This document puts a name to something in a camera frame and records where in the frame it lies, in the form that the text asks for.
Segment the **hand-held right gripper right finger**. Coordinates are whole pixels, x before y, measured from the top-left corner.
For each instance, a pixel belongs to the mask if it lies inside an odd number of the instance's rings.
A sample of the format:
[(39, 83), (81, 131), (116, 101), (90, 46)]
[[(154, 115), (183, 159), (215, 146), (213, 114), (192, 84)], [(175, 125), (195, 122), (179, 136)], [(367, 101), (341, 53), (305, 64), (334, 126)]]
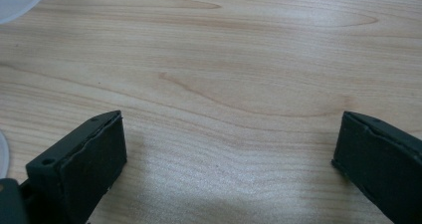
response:
[(345, 112), (331, 163), (394, 224), (422, 224), (421, 139)]

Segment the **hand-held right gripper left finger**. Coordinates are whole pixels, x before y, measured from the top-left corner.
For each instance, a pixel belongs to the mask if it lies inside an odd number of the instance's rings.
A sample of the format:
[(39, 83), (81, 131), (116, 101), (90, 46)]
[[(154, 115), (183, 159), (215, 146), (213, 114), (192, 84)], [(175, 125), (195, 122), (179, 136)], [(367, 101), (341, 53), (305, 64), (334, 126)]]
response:
[(86, 224), (126, 161), (121, 112), (88, 119), (26, 165), (31, 224)]

